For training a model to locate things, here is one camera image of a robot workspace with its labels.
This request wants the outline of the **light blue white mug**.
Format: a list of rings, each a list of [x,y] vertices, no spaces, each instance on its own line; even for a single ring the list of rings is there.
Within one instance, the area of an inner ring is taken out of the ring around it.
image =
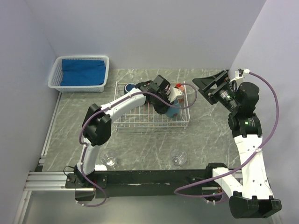
[[[167,112],[165,113],[165,115],[168,118],[175,118],[180,114],[180,103],[179,101],[176,99],[175,101],[173,101],[172,104],[174,107],[169,107]]]

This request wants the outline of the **pink floral mug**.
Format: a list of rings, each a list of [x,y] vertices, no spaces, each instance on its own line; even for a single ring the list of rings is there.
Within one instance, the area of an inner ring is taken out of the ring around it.
[[[185,88],[181,83],[177,83],[176,88],[180,90],[180,95],[177,96],[177,100],[179,101],[179,103],[183,103],[185,97],[185,93],[184,93]]]

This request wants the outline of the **dark blue mug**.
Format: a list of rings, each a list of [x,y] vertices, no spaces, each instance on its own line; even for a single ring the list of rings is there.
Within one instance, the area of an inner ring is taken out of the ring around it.
[[[135,88],[135,84],[134,83],[128,83],[124,86],[123,90],[124,93],[127,94],[129,93],[133,88]]]

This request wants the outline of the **clear glass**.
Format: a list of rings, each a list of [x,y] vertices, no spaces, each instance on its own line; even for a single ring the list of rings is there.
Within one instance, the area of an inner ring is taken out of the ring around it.
[[[170,159],[174,166],[182,166],[187,161],[187,153],[180,149],[173,149],[170,153]]]
[[[100,162],[107,167],[115,167],[118,162],[116,152],[111,149],[102,150],[100,153]]]

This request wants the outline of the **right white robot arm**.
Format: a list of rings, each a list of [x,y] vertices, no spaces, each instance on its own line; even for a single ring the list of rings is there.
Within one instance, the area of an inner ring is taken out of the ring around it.
[[[271,190],[266,175],[261,123],[254,110],[259,101],[259,87],[245,82],[249,70],[238,70],[229,79],[223,70],[213,76],[195,78],[193,83],[199,93],[210,103],[221,103],[228,111],[228,125],[238,149],[241,162],[242,183],[223,165],[209,164],[205,182],[210,186],[219,184],[229,198],[234,218],[268,218],[282,209],[279,199]]]

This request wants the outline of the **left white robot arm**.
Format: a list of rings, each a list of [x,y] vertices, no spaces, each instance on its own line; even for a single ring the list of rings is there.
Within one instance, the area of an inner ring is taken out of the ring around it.
[[[153,81],[137,83],[122,97],[98,106],[92,104],[85,115],[79,134],[79,143],[83,146],[79,162],[74,166],[78,184],[87,188],[93,183],[96,156],[100,146],[111,137],[112,123],[125,113],[151,103],[159,114],[165,114],[171,105],[169,95],[171,84],[161,75]]]

